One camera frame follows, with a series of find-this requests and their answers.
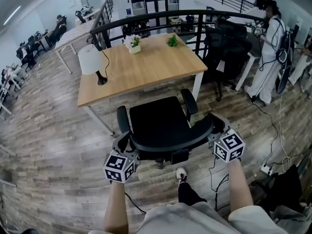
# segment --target green plant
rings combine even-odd
[[[137,47],[140,42],[140,38],[135,37],[133,42],[131,43],[131,47]]]
[[[171,46],[171,47],[177,46],[176,35],[173,35],[172,37],[170,37],[170,38],[168,39],[167,44],[168,44],[169,46]]]

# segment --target white cable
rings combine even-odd
[[[282,142],[282,127],[281,127],[281,109],[282,109],[282,98],[283,98],[283,92],[281,94],[281,102],[280,102],[280,105],[279,105],[279,139],[280,139],[280,142],[281,142],[281,147],[282,147],[282,150],[285,154],[285,157],[283,157],[282,159],[282,168],[283,168],[283,173],[285,173],[285,170],[284,170],[284,159],[287,159],[287,163],[288,163],[288,169],[292,166],[292,159],[287,155],[284,147],[283,147],[283,142]]]

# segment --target wooden floor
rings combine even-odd
[[[78,51],[85,41],[74,44]],[[108,202],[110,183],[104,179],[103,163],[110,151],[113,138],[99,129],[83,109],[77,108],[78,87],[81,70],[78,57],[70,48],[62,51],[65,61],[73,73],[70,75],[58,58],[51,52],[42,62],[39,73],[33,70],[26,79],[17,100],[8,99],[7,104],[13,115],[6,114],[1,121],[0,143],[15,151],[16,158],[2,157],[1,168],[13,173],[17,188],[0,186],[2,209],[1,219],[6,228],[22,231],[35,228],[39,233],[87,233],[102,230],[102,220]],[[251,83],[252,76],[246,83]],[[97,103],[94,109],[113,130],[117,126],[116,109],[125,105],[146,103],[167,96],[178,96],[179,90],[191,89],[194,77],[179,79],[157,87],[129,93]],[[259,167],[270,154],[270,143],[276,135],[269,116],[264,115],[251,104],[242,92],[223,87],[224,98],[217,102],[215,84],[203,84],[198,97],[198,114],[192,116],[192,123],[206,116],[210,111],[227,117],[247,143],[242,158],[248,181],[262,175]],[[271,114],[278,127],[280,96],[274,96],[270,106],[257,104]],[[283,95],[281,107],[282,140],[289,155],[299,154],[312,143],[312,100],[303,94],[299,86],[288,86]],[[280,139],[273,144],[273,161],[281,162],[283,153]],[[292,159],[293,163],[302,157]],[[156,168],[152,161],[139,166],[126,192],[142,209],[148,210],[168,202],[177,202],[176,168],[184,166],[188,181],[198,194],[214,205],[209,168],[214,156],[203,145],[192,151],[187,162],[163,170]],[[274,169],[282,171],[280,166]],[[227,174],[225,163],[216,162],[212,169],[213,187],[216,188]],[[305,179],[303,187],[310,186]],[[218,205],[229,202],[228,183],[219,190]],[[144,215],[127,200],[131,230],[135,230]]]

